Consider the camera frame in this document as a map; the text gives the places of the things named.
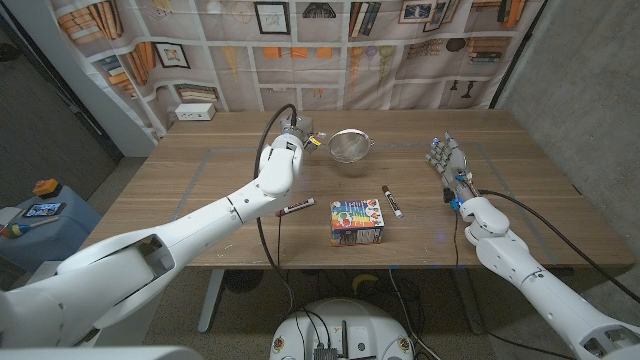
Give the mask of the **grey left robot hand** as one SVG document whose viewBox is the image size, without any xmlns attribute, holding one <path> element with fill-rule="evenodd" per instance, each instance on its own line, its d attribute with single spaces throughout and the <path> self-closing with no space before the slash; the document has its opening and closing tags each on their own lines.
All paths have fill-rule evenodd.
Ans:
<svg viewBox="0 0 640 360">
<path fill-rule="evenodd" d="M 324 132 L 316 132 L 311 117 L 297 115 L 296 124 L 292 124 L 292 115 L 285 115 L 279 118 L 278 123 L 282 133 L 290 133 L 298 137 L 307 153 L 312 153 L 318 149 L 326 134 Z"/>
</svg>

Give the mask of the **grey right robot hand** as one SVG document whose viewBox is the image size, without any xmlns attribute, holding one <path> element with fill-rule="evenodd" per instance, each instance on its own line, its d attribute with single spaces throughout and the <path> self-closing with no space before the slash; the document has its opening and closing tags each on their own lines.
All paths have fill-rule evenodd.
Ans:
<svg viewBox="0 0 640 360">
<path fill-rule="evenodd" d="M 433 139 L 426 159 L 441 176 L 446 202 L 456 200 L 462 204 L 478 196 L 466 154 L 449 132 L 442 139 Z"/>
</svg>

